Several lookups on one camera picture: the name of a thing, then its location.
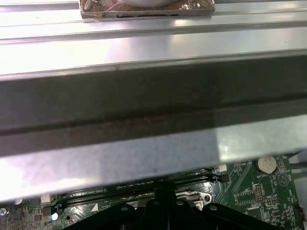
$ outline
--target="led light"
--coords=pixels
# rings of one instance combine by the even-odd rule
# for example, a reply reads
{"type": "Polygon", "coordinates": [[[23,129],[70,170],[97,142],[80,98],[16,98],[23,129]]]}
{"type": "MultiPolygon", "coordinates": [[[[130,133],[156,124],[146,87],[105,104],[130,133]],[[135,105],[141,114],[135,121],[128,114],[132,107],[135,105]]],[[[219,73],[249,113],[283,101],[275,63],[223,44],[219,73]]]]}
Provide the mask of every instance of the led light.
{"type": "Polygon", "coordinates": [[[55,220],[58,219],[58,217],[59,217],[59,215],[57,213],[54,213],[54,214],[51,215],[50,218],[51,218],[52,221],[55,221],[55,220]]]}

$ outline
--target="motherboard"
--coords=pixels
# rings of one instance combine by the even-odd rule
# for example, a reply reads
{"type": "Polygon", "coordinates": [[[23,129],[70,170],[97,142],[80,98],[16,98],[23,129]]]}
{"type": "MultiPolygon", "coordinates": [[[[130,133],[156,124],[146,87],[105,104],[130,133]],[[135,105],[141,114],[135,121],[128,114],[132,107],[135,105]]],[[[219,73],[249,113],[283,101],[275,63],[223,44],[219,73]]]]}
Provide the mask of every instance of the motherboard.
{"type": "Polygon", "coordinates": [[[298,203],[289,155],[223,164],[130,184],[16,199],[0,205],[0,229],[61,230],[118,203],[137,207],[153,197],[153,184],[157,180],[174,183],[177,197],[191,200],[198,209],[215,202],[281,229],[304,229],[305,216],[298,203]]]}

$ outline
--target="screw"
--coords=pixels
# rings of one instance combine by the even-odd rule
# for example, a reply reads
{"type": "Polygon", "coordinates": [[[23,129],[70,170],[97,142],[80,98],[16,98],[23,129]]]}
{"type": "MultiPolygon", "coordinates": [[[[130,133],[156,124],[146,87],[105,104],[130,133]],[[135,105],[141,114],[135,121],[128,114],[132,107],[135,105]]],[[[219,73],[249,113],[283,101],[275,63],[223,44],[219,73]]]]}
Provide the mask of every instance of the screw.
{"type": "Polygon", "coordinates": [[[216,210],[217,210],[217,206],[215,206],[215,205],[210,205],[209,209],[212,210],[212,211],[216,211],[216,210]]]}
{"type": "Polygon", "coordinates": [[[210,196],[205,195],[204,200],[205,200],[206,202],[209,202],[209,201],[210,201],[210,196]]]}
{"type": "Polygon", "coordinates": [[[177,205],[184,205],[184,202],[182,200],[176,201],[177,205]]]}
{"type": "Polygon", "coordinates": [[[5,216],[8,213],[8,210],[6,208],[2,207],[0,208],[0,216],[5,216]]]}

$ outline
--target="capacitor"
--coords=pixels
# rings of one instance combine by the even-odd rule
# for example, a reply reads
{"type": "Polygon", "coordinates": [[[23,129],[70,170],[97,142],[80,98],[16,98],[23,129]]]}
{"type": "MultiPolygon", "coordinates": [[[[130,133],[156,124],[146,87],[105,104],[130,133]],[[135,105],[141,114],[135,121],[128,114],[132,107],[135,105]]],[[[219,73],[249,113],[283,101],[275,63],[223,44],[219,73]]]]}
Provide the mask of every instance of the capacitor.
{"type": "Polygon", "coordinates": [[[256,162],[256,168],[260,173],[272,174],[277,168],[276,159],[274,157],[261,157],[256,162]]]}
{"type": "Polygon", "coordinates": [[[15,205],[20,205],[23,202],[23,200],[21,198],[15,199],[14,200],[14,204],[15,205]]]}

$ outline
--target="green circuit board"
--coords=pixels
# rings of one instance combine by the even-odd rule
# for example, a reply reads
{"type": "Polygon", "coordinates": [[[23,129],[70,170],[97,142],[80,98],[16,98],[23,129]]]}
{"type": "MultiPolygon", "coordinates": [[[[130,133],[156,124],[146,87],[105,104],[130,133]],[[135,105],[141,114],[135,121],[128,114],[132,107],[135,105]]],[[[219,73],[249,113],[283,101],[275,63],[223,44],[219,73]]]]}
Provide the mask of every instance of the green circuit board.
{"type": "Polygon", "coordinates": [[[231,164],[229,183],[215,186],[215,202],[272,225],[302,229],[295,184],[287,156],[275,157],[277,169],[260,173],[253,161],[231,164]]]}
{"type": "MultiPolygon", "coordinates": [[[[212,202],[272,225],[289,230],[304,229],[302,210],[299,208],[288,156],[280,155],[274,158],[276,170],[270,174],[259,172],[255,161],[243,161],[224,165],[222,172],[218,167],[211,169],[211,172],[217,175],[227,175],[225,181],[202,181],[205,170],[176,174],[169,178],[183,182],[177,186],[178,192],[189,189],[208,193],[212,195],[212,202]],[[191,179],[193,176],[198,177],[197,182],[191,179]]],[[[118,185],[113,188],[113,192],[150,185],[152,182],[118,185]]],[[[109,193],[107,188],[75,191],[53,196],[53,200],[48,204],[42,203],[39,198],[25,199],[20,205],[11,206],[9,213],[0,217],[0,229],[61,230],[114,204],[131,203],[153,196],[152,191],[112,197],[107,196],[109,193]],[[84,196],[90,196],[91,199],[84,200],[84,196]],[[58,213],[56,220],[52,216],[54,207],[58,213]]]]}

